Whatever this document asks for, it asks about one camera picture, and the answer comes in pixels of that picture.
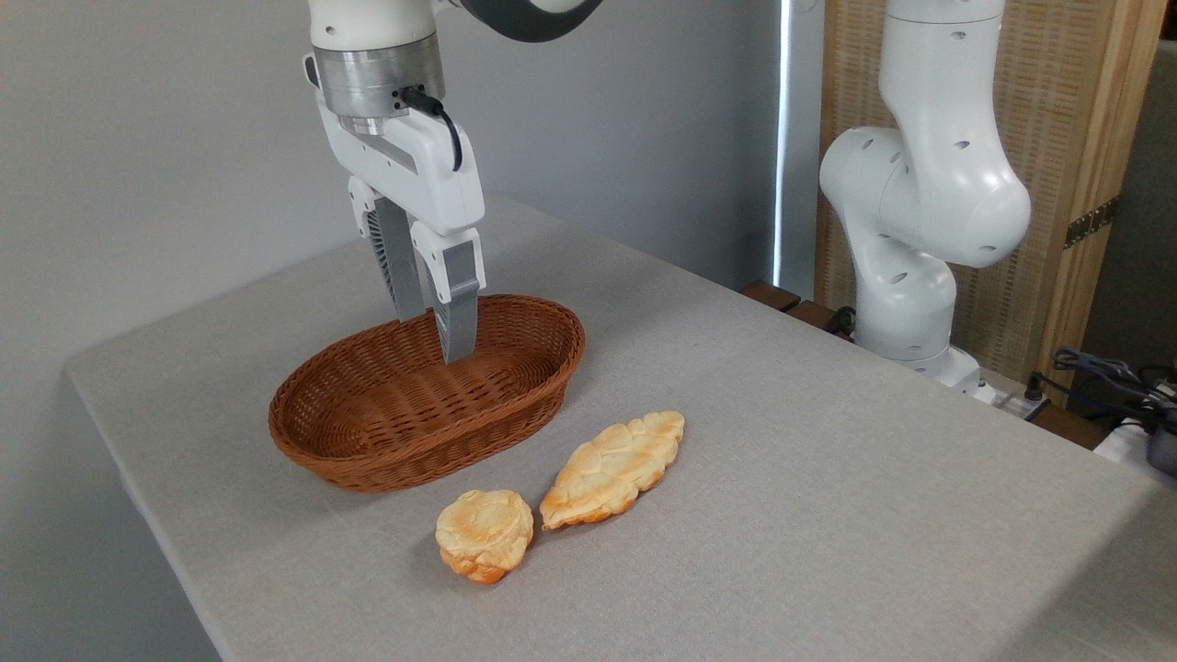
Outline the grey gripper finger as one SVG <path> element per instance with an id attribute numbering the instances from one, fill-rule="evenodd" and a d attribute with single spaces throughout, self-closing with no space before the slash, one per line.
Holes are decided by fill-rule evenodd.
<path id="1" fill-rule="evenodd" d="M 476 229 L 444 237 L 423 221 L 412 223 L 408 231 L 428 269 L 444 360 L 463 360 L 474 352 L 478 293 L 486 287 L 483 240 Z"/>
<path id="2" fill-rule="evenodd" d="M 408 216 L 395 201 L 350 177 L 350 201 L 364 238 L 370 240 L 383 280 L 401 322 L 425 313 L 423 289 L 417 274 L 415 249 L 408 234 Z"/>

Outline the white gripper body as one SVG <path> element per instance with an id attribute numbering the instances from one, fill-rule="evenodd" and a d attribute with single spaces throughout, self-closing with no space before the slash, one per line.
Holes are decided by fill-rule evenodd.
<path id="1" fill-rule="evenodd" d="M 310 53 L 307 79 L 337 163 L 437 234 L 486 212 L 474 148 L 463 127 L 412 108 L 437 92 L 439 62 L 404 53 Z"/>

